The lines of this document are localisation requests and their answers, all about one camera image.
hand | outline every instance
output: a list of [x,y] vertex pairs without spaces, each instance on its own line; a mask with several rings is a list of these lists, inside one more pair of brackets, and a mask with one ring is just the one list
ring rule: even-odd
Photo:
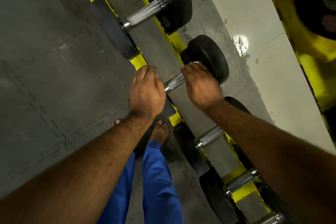
[[163,110],[166,92],[156,68],[145,65],[135,72],[129,88],[130,112],[154,119]]
[[187,84],[190,100],[201,111],[206,110],[223,99],[223,92],[218,81],[200,62],[190,62],[181,68]]

forearm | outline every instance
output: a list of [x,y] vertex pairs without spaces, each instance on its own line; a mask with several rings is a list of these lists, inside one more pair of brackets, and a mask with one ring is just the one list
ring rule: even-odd
[[297,211],[309,212],[307,223],[315,223],[314,219],[321,216],[328,221],[334,218],[331,209],[336,195],[335,156],[225,100],[207,109],[206,114],[235,140],[284,201],[299,205]]
[[95,223],[151,118],[128,115],[0,202],[4,223]]

foot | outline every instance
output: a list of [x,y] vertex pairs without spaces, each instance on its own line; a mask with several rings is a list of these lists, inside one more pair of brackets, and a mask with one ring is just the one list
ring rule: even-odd
[[157,124],[155,125],[153,133],[150,136],[150,139],[148,142],[155,140],[155,141],[158,141],[160,146],[162,146],[163,143],[167,140],[168,136],[169,136],[169,131],[168,131],[167,125],[165,123],[162,124],[162,120],[159,120]]
[[111,123],[111,125],[108,127],[108,129],[114,127],[116,124],[119,124],[120,122],[121,122],[121,119],[117,119],[116,121]]

leg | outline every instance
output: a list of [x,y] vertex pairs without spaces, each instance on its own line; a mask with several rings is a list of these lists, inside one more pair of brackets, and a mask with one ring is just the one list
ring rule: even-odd
[[158,123],[148,142],[142,164],[145,224],[183,224],[182,208],[160,151],[168,137],[166,124]]
[[132,191],[135,153],[132,152],[97,224],[124,224]]

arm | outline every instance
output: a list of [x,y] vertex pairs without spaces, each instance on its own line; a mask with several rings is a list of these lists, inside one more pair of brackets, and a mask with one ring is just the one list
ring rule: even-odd
[[155,68],[139,69],[118,125],[0,202],[2,223],[96,223],[142,135],[165,103]]
[[336,223],[336,157],[231,106],[202,65],[181,69],[191,101],[241,147],[304,223]]

